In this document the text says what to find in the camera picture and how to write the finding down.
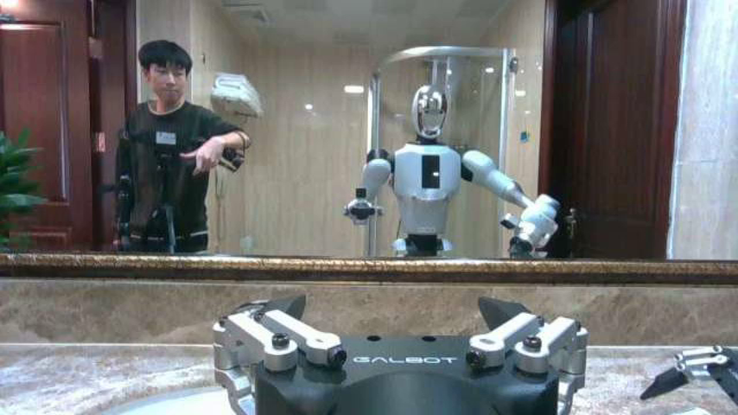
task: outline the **washbasin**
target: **washbasin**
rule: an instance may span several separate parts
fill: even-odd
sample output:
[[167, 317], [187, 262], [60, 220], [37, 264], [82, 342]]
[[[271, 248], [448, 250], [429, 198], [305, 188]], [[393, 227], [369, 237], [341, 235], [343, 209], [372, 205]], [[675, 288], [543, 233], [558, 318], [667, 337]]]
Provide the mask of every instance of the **washbasin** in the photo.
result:
[[[253, 404], [247, 411], [253, 413]], [[128, 402], [102, 412], [102, 415], [233, 415], [228, 392], [220, 386], [197, 387], [161, 393]]]

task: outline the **shower enclosure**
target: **shower enclosure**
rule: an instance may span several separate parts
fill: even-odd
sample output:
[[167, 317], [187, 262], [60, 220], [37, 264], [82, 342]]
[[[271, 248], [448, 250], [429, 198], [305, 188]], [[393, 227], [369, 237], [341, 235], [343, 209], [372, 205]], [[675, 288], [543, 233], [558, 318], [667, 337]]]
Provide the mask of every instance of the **shower enclosure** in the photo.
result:
[[[440, 141], [460, 153], [479, 150], [504, 171], [507, 108], [507, 49], [452, 46], [409, 48], [391, 54], [373, 72], [368, 92], [371, 149], [399, 150], [415, 140], [409, 113], [412, 95], [421, 85], [444, 88], [448, 113]], [[400, 215], [391, 186], [383, 186], [377, 205], [384, 215], [367, 227], [367, 256], [393, 256], [400, 235]], [[483, 188], [461, 181], [448, 210], [444, 237], [453, 250], [447, 257], [499, 257], [501, 202]]]

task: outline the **young man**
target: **young man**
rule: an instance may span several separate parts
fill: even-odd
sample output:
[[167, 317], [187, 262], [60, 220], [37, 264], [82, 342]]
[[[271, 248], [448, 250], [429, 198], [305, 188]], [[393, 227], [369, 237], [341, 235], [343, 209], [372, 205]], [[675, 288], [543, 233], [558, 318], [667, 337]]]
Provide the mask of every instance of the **young man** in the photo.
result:
[[184, 99], [192, 60], [176, 43], [142, 45], [138, 63], [156, 98], [138, 104], [121, 134], [118, 188], [130, 185], [126, 202], [118, 203], [118, 243], [136, 252], [168, 252], [171, 245], [176, 252], [201, 252], [208, 248], [208, 172], [221, 159], [237, 169], [251, 140]]

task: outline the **name badge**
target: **name badge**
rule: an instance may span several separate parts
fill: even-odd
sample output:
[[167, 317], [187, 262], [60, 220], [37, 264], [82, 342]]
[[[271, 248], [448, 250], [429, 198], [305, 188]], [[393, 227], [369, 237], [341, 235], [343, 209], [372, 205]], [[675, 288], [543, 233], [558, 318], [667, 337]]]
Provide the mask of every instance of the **name badge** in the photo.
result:
[[176, 134], [172, 132], [157, 131], [157, 144], [176, 145]]

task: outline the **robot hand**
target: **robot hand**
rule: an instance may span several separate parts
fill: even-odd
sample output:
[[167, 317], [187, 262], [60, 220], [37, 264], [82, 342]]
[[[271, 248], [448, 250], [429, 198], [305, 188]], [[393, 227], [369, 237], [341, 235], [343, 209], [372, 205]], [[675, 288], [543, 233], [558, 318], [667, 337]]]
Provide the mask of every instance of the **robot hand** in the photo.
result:
[[372, 215], [381, 215], [381, 207], [365, 199], [367, 189], [356, 188], [356, 198], [343, 207], [343, 215], [348, 216], [353, 225], [365, 225]]
[[507, 214], [501, 225], [514, 229], [509, 240], [509, 254], [514, 258], [530, 258], [534, 251], [546, 246], [558, 229], [555, 213], [559, 203], [550, 196], [540, 195], [535, 202], [522, 211], [520, 219]]

